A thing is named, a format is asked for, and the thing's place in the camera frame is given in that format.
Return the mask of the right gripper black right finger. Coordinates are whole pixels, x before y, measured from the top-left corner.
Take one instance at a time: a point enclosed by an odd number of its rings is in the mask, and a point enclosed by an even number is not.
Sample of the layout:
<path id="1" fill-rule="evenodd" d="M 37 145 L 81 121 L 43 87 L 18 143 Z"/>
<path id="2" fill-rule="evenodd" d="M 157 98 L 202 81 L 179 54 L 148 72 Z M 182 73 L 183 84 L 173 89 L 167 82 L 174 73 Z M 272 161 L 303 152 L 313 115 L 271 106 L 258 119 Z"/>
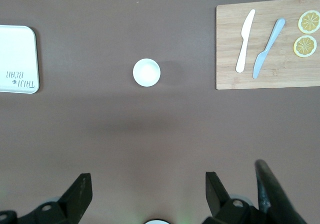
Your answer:
<path id="1" fill-rule="evenodd" d="M 265 214 L 239 198 L 231 198 L 215 172 L 205 173 L 205 196 L 211 216 L 203 222 L 210 223 L 265 223 Z"/>

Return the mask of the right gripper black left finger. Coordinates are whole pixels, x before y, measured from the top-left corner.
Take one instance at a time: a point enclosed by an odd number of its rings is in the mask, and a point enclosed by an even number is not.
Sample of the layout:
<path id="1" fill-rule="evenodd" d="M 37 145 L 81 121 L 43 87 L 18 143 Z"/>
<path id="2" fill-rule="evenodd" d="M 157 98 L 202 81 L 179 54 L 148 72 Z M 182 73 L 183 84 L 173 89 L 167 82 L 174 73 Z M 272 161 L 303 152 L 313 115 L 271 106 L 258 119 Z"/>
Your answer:
<path id="1" fill-rule="evenodd" d="M 41 204 L 32 212 L 17 219 L 17 223 L 78 224 L 92 201 L 92 178 L 82 173 L 57 200 Z"/>

